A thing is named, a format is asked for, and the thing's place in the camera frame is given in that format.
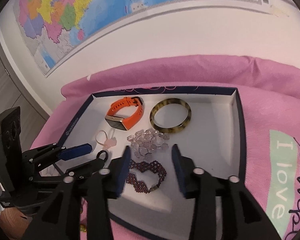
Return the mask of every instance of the black ring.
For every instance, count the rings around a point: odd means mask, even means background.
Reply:
[[[161,107],[164,107],[169,104],[179,104],[179,105],[184,106],[186,109],[188,109],[188,116],[181,124],[179,124],[175,127],[163,128],[154,123],[154,116]],[[157,103],[154,106],[154,108],[152,108],[151,113],[150,113],[150,123],[151,123],[152,127],[162,133],[180,132],[189,124],[190,120],[191,120],[191,108],[186,101],[179,99],[179,98],[169,98],[169,99],[162,100],[161,102]]]
[[[105,153],[105,154],[106,154],[106,157],[105,157],[104,160],[103,160],[104,162],[106,162],[106,161],[108,160],[109,155],[108,155],[108,152],[105,151],[105,150],[101,150],[100,152],[98,152],[96,159],[99,158],[100,155],[101,155],[102,153]]]

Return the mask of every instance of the pink hair tie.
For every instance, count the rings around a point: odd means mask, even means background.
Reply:
[[[100,132],[103,132],[105,135],[106,135],[106,140],[104,143],[100,143],[98,142],[97,140],[97,135],[100,133]],[[108,139],[108,135],[105,131],[103,130],[100,130],[96,133],[95,135],[95,140],[98,144],[102,145],[103,146],[103,150],[108,150],[109,148],[113,147],[113,146],[116,146],[117,145],[117,140],[115,138],[111,138],[111,139]]]

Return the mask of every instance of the dark red beaded bracelet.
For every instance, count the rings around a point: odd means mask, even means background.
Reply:
[[[167,176],[166,170],[158,161],[153,161],[150,163],[143,161],[141,163],[136,163],[134,160],[131,160],[129,169],[137,169],[138,171],[141,171],[141,172],[150,170],[153,173],[158,173],[158,176],[159,176],[158,184],[155,186],[152,186],[150,189],[148,189],[148,187],[144,181],[137,180],[137,176],[134,173],[129,172],[128,177],[126,178],[126,183],[133,185],[134,190],[138,193],[143,192],[143,193],[147,194],[152,191],[155,191],[156,189],[158,189],[160,187],[161,183],[164,181],[164,178]]]

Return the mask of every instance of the smartwatch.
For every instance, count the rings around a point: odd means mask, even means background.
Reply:
[[[132,126],[134,126],[137,122],[139,122],[141,117],[143,116],[143,106],[142,105],[143,104],[142,104],[142,100],[140,97],[132,97],[132,98],[125,97],[125,98],[115,101],[114,103],[111,104],[110,109],[108,110],[105,119],[111,127],[115,128],[115,129],[127,131]],[[127,118],[115,116],[115,114],[120,109],[122,109],[126,106],[137,106],[138,109],[132,116],[127,117]]]

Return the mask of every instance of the watch buckle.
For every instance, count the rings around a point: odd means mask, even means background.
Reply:
[[[131,99],[135,99],[135,98],[138,98],[140,104],[143,105],[142,100],[141,100],[140,97],[133,97],[133,98],[131,98]],[[138,102],[137,102],[136,100],[134,100],[133,103],[134,103],[134,104],[137,104],[136,106],[138,106]]]

